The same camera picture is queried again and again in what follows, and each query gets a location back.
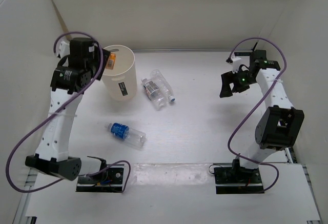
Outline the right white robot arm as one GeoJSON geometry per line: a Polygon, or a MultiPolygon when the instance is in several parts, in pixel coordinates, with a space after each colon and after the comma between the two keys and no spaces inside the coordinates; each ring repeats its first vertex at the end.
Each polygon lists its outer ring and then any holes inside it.
{"type": "Polygon", "coordinates": [[[268,60],[266,51],[256,50],[250,54],[249,66],[242,68],[242,59],[230,57],[227,63],[232,70],[221,75],[220,97],[230,97],[258,84],[264,97],[266,111],[255,129],[255,141],[245,153],[237,156],[239,165],[230,170],[230,177],[237,183],[249,176],[248,170],[255,170],[267,157],[285,148],[291,148],[296,141],[304,120],[304,112],[290,102],[280,78],[279,63],[268,60]]]}

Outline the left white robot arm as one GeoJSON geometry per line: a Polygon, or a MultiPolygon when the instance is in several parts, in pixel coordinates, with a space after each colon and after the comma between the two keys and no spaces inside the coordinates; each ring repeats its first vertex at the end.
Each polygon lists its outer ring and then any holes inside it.
{"type": "Polygon", "coordinates": [[[69,139],[85,87],[104,71],[100,57],[93,39],[76,37],[69,42],[69,53],[60,59],[51,79],[50,121],[34,155],[27,156],[26,166],[61,179],[78,177],[81,159],[69,156],[69,139]]]}

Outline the orange plastic bottle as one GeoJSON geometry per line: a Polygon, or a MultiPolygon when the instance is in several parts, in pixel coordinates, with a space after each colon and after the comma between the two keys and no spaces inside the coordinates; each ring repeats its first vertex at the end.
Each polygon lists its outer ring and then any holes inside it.
{"type": "Polygon", "coordinates": [[[114,68],[115,61],[116,61],[116,54],[110,53],[105,68],[112,70],[114,68]]]}

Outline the clear bottle blue cap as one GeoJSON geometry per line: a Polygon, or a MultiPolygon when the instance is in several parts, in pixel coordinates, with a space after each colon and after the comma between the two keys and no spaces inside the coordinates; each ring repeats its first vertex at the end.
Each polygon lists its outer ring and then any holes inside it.
{"type": "Polygon", "coordinates": [[[150,78],[158,86],[169,103],[175,102],[173,89],[159,70],[153,70],[150,73],[150,78]]]}

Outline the blue label plastic bottle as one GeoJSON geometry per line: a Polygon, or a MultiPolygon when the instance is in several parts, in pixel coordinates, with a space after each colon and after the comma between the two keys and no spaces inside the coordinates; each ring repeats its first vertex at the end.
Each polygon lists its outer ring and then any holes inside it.
{"type": "Polygon", "coordinates": [[[120,143],[135,149],[141,149],[147,141],[146,133],[120,123],[105,124],[105,129],[120,143]]]}

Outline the clear bottle red white label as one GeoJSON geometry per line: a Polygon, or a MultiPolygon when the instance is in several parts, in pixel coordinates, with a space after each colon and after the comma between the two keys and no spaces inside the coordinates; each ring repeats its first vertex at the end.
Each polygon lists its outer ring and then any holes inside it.
{"type": "Polygon", "coordinates": [[[167,101],[159,87],[151,79],[144,78],[141,82],[143,90],[148,99],[152,102],[154,108],[156,110],[163,108],[167,101]]]}

